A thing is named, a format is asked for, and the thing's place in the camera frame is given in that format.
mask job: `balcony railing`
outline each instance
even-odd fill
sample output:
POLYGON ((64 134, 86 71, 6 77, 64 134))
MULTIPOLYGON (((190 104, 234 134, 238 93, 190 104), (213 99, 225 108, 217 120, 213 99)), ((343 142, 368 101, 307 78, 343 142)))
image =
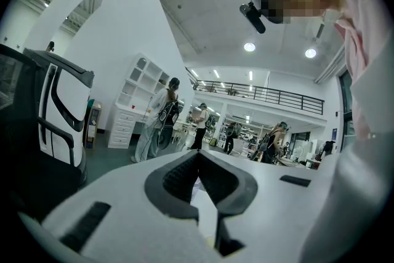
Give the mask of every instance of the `balcony railing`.
POLYGON ((298 108, 303 111, 323 115, 323 100, 277 89, 248 86, 238 83, 221 83, 219 81, 197 80, 194 90, 218 94, 233 95, 246 99, 258 100, 283 105, 289 108, 298 108))

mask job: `black mesh chair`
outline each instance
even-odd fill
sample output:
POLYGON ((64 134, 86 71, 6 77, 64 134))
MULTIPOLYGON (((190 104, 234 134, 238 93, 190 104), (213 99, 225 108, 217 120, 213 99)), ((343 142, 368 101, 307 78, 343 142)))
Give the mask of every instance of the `black mesh chair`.
POLYGON ((36 89, 37 64, 0 45, 0 148, 11 201, 17 210, 42 221, 78 190, 81 171, 39 148, 38 127, 62 137, 73 154, 72 136, 39 118, 41 91, 36 89))

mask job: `shirt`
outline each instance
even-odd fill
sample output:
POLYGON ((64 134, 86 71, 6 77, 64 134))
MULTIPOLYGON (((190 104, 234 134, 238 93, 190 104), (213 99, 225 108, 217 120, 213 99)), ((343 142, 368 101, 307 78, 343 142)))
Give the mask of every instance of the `shirt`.
POLYGON ((146 125, 148 127, 152 126, 156 122, 155 128, 161 128, 162 124, 158 121, 159 113, 163 111, 167 102, 168 102, 167 89, 159 90, 159 92, 153 97, 152 101, 150 102, 151 112, 146 122, 146 125))
MULTIPOLYGON (((347 11, 337 24, 344 29, 346 66, 354 85, 388 43, 393 21, 383 0, 346 0, 346 3, 347 11)), ((352 99, 356 136, 365 139, 370 130, 354 95, 352 99)))
POLYGON ((209 118, 209 112, 208 110, 203 110, 199 116, 200 118, 204 118, 204 121, 198 122, 197 128, 205 128, 205 122, 209 118))

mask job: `recessed ceiling light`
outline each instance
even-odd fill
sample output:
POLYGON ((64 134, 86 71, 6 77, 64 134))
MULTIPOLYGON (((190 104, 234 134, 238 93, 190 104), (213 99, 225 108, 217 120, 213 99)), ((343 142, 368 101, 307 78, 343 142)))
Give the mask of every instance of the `recessed ceiling light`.
POLYGON ((305 56, 308 57, 309 59, 312 59, 313 57, 316 56, 316 51, 314 49, 308 49, 305 52, 305 56))
POLYGON ((256 49, 256 46, 253 43, 246 43, 244 48, 247 52, 253 52, 256 49))

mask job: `white shirt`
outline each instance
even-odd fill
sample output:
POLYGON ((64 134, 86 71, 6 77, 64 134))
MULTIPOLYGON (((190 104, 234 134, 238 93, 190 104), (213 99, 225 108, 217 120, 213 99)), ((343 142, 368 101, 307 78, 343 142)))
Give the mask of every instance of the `white shirt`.
POLYGON ((205 128, 205 122, 208 120, 209 118, 209 112, 208 110, 203 110, 199 116, 200 118, 203 118, 204 121, 198 122, 197 124, 197 128, 205 128))
MULTIPOLYGON (((159 118, 159 113, 164 109, 168 102, 168 90, 161 89, 150 102, 151 112, 148 116, 146 125, 150 127, 153 123, 155 123, 159 118)), ((160 128, 161 123, 157 122, 155 124, 155 128, 160 128)))

